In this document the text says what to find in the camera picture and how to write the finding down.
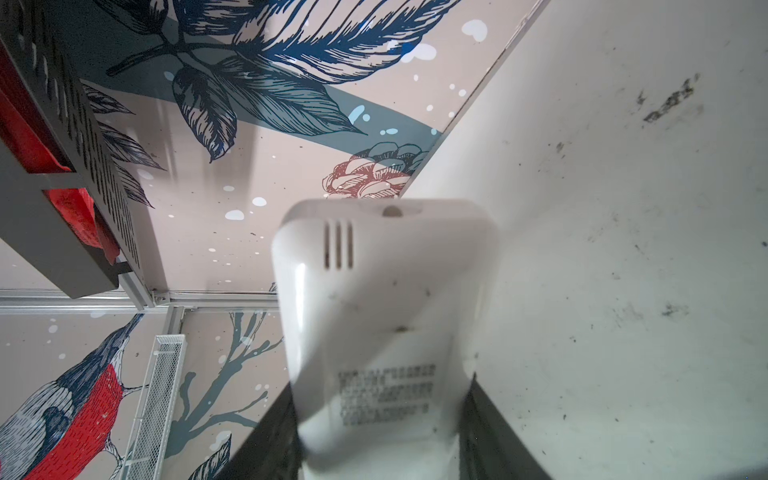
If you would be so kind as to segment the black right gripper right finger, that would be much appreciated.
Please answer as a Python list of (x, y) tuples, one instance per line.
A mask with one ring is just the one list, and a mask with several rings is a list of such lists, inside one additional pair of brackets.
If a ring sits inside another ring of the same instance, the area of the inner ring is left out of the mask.
[(552, 479), (496, 408), (477, 376), (462, 406), (458, 435), (461, 480)]

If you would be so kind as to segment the white remote control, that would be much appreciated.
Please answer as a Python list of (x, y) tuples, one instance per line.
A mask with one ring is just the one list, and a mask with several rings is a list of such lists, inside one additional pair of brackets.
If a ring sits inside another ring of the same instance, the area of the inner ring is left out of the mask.
[(305, 200), (272, 260), (308, 479), (453, 479), (498, 230), (449, 199)]

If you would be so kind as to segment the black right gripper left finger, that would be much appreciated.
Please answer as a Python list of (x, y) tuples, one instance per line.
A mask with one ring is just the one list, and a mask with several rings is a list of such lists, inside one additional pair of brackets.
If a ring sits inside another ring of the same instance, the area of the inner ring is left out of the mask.
[(300, 439), (291, 384), (288, 383), (216, 480), (296, 480)]

